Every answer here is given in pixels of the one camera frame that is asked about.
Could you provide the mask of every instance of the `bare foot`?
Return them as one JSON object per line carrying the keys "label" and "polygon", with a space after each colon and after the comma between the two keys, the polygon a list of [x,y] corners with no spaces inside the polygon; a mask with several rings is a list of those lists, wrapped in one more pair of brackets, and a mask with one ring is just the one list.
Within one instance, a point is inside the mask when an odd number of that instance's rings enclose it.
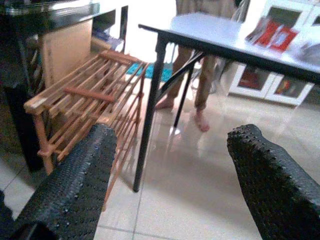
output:
{"label": "bare foot", "polygon": [[161,102],[159,102],[157,105],[155,105],[156,110],[160,109],[172,109],[174,107],[175,99],[166,97]]}
{"label": "bare foot", "polygon": [[207,132],[210,129],[209,123],[204,117],[203,110],[196,111],[194,121],[201,132]]}

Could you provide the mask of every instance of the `white floor tile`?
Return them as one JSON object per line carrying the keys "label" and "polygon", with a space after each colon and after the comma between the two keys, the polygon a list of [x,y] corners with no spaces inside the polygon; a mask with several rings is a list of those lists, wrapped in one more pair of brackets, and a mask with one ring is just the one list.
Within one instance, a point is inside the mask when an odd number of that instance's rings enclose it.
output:
{"label": "white floor tile", "polygon": [[[216,97],[210,96],[208,102],[212,103],[213,98],[217,101]],[[279,106],[273,109],[270,103],[257,102],[259,110],[255,110],[253,106],[248,106],[254,104],[253,100],[237,100],[236,98],[238,97],[222,98],[225,101],[225,112],[213,104],[208,105],[206,110],[210,123],[208,132],[203,133],[198,130],[193,120],[193,113],[182,112],[178,130],[173,133],[172,124],[166,124],[168,123],[166,120],[163,124],[156,122],[153,125],[151,138],[154,141],[168,142],[181,147],[228,154],[226,141],[228,132],[241,125],[255,124],[261,129],[265,138],[284,147],[297,162],[303,163],[303,167],[310,168],[310,164],[314,164],[309,160],[312,155],[292,134],[291,128],[287,124],[288,120],[275,118],[277,114],[273,111],[277,111],[280,108]],[[240,102],[241,107],[238,108],[234,101]],[[157,119],[167,119],[170,118],[171,114],[168,110],[162,110],[156,113],[156,117]]]}
{"label": "white floor tile", "polygon": [[293,135],[314,159],[320,158],[319,119],[320,104],[304,102],[291,113],[288,122]]}
{"label": "white floor tile", "polygon": [[0,189],[4,190],[25,165],[22,155],[0,151]]}
{"label": "white floor tile", "polygon": [[133,233],[98,227],[94,240],[132,240]]}
{"label": "white floor tile", "polygon": [[122,173],[114,184],[98,226],[134,231],[141,194],[141,191],[135,193],[132,190],[139,146],[137,144],[130,152],[130,160],[123,166]]}
{"label": "white floor tile", "polygon": [[150,236],[135,233],[133,240],[175,240],[173,238],[160,237],[160,236]]}
{"label": "white floor tile", "polygon": [[19,211],[13,211],[12,212],[12,218],[15,220],[19,216],[20,212]]}
{"label": "white floor tile", "polygon": [[260,239],[231,158],[151,144],[136,231],[173,239]]}
{"label": "white floor tile", "polygon": [[314,170],[305,170],[309,176],[315,180],[318,184],[320,184],[320,172],[317,169]]}
{"label": "white floor tile", "polygon": [[31,178],[32,177],[28,174],[28,170],[25,167],[5,189],[4,203],[13,212],[20,213],[32,194],[35,192],[35,187],[30,181]]}

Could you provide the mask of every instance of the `khaki pants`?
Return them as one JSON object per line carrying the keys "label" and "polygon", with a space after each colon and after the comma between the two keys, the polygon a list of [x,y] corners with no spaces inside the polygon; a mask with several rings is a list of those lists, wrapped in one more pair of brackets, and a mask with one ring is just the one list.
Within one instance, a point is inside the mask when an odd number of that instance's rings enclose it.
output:
{"label": "khaki pants", "polygon": [[[188,14],[202,12],[218,17],[231,18],[236,8],[234,0],[176,0],[177,14]],[[173,72],[178,71],[190,58],[192,49],[182,46],[178,47],[178,57],[173,64]],[[199,77],[199,87],[195,97],[195,107],[197,110],[206,108],[207,98],[210,92],[211,83],[214,76],[214,66],[216,57],[208,55],[203,59],[202,72]],[[168,93],[169,98],[176,98],[179,94],[183,75]]]}

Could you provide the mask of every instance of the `leg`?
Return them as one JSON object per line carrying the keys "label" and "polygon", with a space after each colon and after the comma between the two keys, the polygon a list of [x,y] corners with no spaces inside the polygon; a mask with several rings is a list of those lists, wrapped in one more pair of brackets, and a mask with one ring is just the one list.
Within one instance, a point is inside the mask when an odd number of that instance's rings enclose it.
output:
{"label": "leg", "polygon": [[[179,52],[178,57],[173,64],[173,69],[172,69],[173,73],[175,73],[180,68],[182,68],[183,65],[189,60],[191,53],[192,53],[192,49],[179,46],[178,52]],[[166,109],[166,108],[172,108],[174,106],[174,101],[175,101],[175,98],[179,94],[179,90],[180,90],[181,83],[182,83],[183,79],[184,79],[184,74],[182,74],[176,80],[176,84],[168,92],[166,98],[164,100],[162,100],[161,102],[159,102],[156,105],[155,109],[157,109],[157,110]]]}
{"label": "leg", "polygon": [[54,170],[54,165],[52,164],[51,159],[51,149],[52,146],[47,140],[44,121],[41,115],[33,116],[33,121],[35,125],[36,134],[38,136],[39,145],[40,145],[40,154],[43,159],[43,165],[47,175],[50,175]]}
{"label": "leg", "polygon": [[199,12],[200,4],[198,2],[199,1],[175,0],[177,15]]}
{"label": "leg", "polygon": [[234,0],[202,0],[199,1],[198,10],[202,13],[231,19],[236,6]]}
{"label": "leg", "polygon": [[189,87],[189,84],[190,84],[190,81],[191,81],[192,73],[194,71],[194,67],[195,67],[195,65],[193,64],[190,67],[189,72],[188,72],[188,79],[186,80],[186,83],[185,83],[185,86],[184,86],[181,102],[180,102],[179,109],[178,109],[178,112],[176,114],[174,125],[173,125],[175,128],[178,126],[181,110],[182,110],[182,107],[184,106],[184,103],[185,103],[185,99],[186,99],[188,87]]}
{"label": "leg", "polygon": [[123,49],[126,49],[126,35],[127,35],[127,24],[128,24],[128,6],[121,8],[121,21],[120,21],[120,38],[124,40]]}
{"label": "leg", "polygon": [[140,83],[140,90],[139,90],[139,100],[138,100],[138,110],[136,112],[136,119],[135,119],[135,130],[134,135],[137,137],[138,129],[140,124],[140,115],[141,115],[141,106],[142,106],[142,99],[144,97],[144,84],[145,84],[145,77],[146,74],[144,73],[141,77]]}
{"label": "leg", "polygon": [[138,163],[135,171],[135,179],[133,184],[133,191],[138,192],[140,188],[140,181],[143,173],[143,168],[145,164],[145,158],[147,153],[147,147],[149,142],[149,135],[152,125],[152,120],[154,117],[155,106],[156,106],[156,93],[159,88],[159,83],[161,80],[162,71],[164,68],[164,59],[166,54],[167,42],[158,35],[157,45],[155,51],[157,52],[156,62],[154,64],[153,77],[151,81],[150,94],[148,99],[148,105],[146,109],[144,127],[142,133],[142,139],[140,144],[140,151],[138,157]]}
{"label": "leg", "polygon": [[194,106],[196,108],[196,115],[194,120],[202,132],[207,132],[210,128],[208,121],[203,116],[203,110],[206,108],[207,99],[210,93],[214,76],[215,60],[216,58],[212,55],[204,57],[202,72],[199,78],[199,87],[195,97]]}

